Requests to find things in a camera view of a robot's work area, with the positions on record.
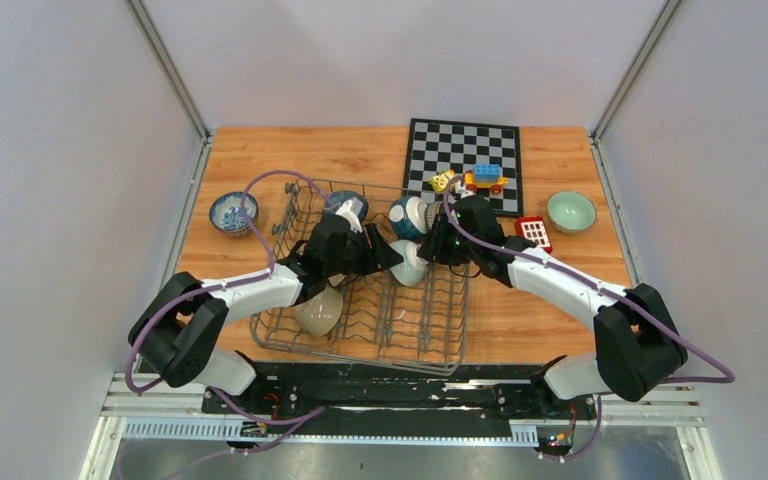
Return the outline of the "light teal checked bowl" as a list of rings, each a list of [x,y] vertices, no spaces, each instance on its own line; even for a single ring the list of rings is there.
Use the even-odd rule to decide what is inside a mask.
[[[390,242],[389,246],[402,257],[400,263],[389,268],[390,273],[401,285],[417,285],[428,272],[428,262],[418,255],[420,245],[411,240],[399,239]]]

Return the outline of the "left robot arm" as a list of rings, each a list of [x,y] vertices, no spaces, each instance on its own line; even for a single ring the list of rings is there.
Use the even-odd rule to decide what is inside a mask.
[[[367,276],[402,261],[375,225],[354,231],[346,218],[327,214],[286,257],[258,272],[219,280],[173,275],[131,328],[129,356],[141,356],[172,388],[196,383],[219,389],[239,411],[256,412],[265,403],[266,386],[255,379],[246,357],[218,347],[223,328],[306,303],[334,276]]]

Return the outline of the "white blue floral bowl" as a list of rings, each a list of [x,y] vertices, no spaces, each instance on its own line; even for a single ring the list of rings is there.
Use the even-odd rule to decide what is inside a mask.
[[[212,226],[220,232],[220,229],[250,227],[245,216],[255,222],[258,213],[258,202],[251,194],[233,191],[221,195],[213,202],[209,209],[208,218]]]

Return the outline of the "mint green flower bowl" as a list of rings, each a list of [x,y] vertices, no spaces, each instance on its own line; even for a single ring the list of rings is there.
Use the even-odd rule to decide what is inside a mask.
[[[584,195],[574,191],[560,191],[547,202],[550,223],[559,231],[578,234],[591,228],[597,220],[597,210]]]

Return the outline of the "grey wire dish rack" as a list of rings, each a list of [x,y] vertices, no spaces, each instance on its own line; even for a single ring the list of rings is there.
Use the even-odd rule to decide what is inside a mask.
[[[396,240],[386,218],[390,204],[407,189],[314,180],[326,193],[350,190],[367,200],[367,222],[387,240]],[[324,212],[324,200],[307,182],[285,184],[289,195],[281,223],[273,224],[273,252],[287,256],[306,240]],[[468,325],[470,266],[429,265],[415,286],[404,286],[387,270],[338,284],[344,306],[336,325],[321,337],[312,336],[295,319],[292,307],[266,310],[250,317],[249,330],[260,347],[330,360],[362,363],[430,375],[447,376],[462,363]]]

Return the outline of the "blue zigzag red bowl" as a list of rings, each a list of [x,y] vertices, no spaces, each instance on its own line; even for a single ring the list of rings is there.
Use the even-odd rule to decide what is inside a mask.
[[[220,229],[220,232],[229,238],[241,238],[251,233],[251,228],[243,226],[239,229]]]

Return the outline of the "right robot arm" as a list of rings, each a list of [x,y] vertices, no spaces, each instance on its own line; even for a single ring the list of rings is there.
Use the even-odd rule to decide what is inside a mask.
[[[480,274],[540,297],[592,331],[594,352],[560,356],[532,377],[531,403],[540,415],[556,417],[583,395],[638,401],[686,363],[687,349],[655,288],[603,282],[531,239],[506,234],[481,196],[421,202],[406,211],[428,225],[420,258],[448,266],[473,263]]]

